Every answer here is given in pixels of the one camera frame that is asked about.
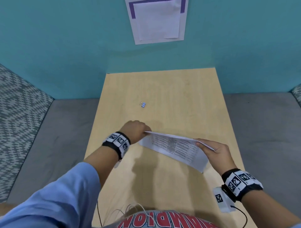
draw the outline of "sheet of paper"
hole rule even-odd
[[[195,145],[197,140],[152,131],[147,132],[150,133],[150,135],[139,141],[141,146],[145,146],[177,161],[183,162],[200,172],[204,171],[208,163],[208,158],[204,152]]]
[[[181,0],[134,4],[139,40],[178,38]]]

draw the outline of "purple tape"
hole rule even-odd
[[[165,2],[165,1],[171,1],[171,0],[142,0],[142,1],[137,1],[137,2],[129,2],[132,19],[136,19],[134,4],[146,3],[146,2]],[[181,13],[185,12],[185,3],[186,3],[186,0],[181,1]]]

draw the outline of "tabletop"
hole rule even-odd
[[[244,170],[215,68],[107,74],[85,157],[128,120],[145,122],[155,132],[227,144]],[[222,184],[210,163],[202,174],[136,143],[102,187],[102,224],[122,216],[116,209],[125,212],[129,204],[139,203],[145,209],[176,210],[220,227],[241,228],[241,212],[221,213],[217,206],[212,190]],[[235,204],[248,216],[246,227],[256,227],[243,205]],[[97,211],[92,226],[100,227]]]

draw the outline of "person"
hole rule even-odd
[[[123,157],[128,146],[127,143],[138,142],[147,135],[145,131],[151,131],[145,123],[127,122],[118,132],[107,139],[108,142],[105,141],[83,162],[8,212],[0,220],[0,227],[91,227],[101,186],[106,182],[117,161]],[[118,143],[123,145],[121,153],[116,150],[113,144],[109,145],[112,140],[116,139],[115,137],[119,136]],[[238,170],[227,145],[204,139],[197,140],[215,149],[214,152],[201,143],[196,143],[204,151],[212,167],[221,176],[227,172],[234,173]],[[251,189],[239,200],[259,228],[301,228],[301,220],[263,190]],[[108,227],[209,228],[216,226],[201,218],[175,211],[146,211],[138,212]]]

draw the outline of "wall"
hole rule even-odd
[[[135,45],[124,0],[2,0],[0,63],[54,98],[105,74],[216,67],[224,93],[301,83],[300,0],[190,0],[185,40]]]
[[[52,101],[0,64],[0,203],[7,200]]]

